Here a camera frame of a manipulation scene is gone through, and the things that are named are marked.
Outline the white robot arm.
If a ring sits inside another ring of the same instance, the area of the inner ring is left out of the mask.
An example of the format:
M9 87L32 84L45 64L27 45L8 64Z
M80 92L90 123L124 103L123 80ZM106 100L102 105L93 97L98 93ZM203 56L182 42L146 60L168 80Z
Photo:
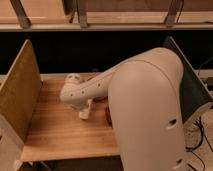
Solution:
M82 110L89 99L108 98L124 171L186 171L182 78L180 58L154 48L86 82L69 75L60 100Z

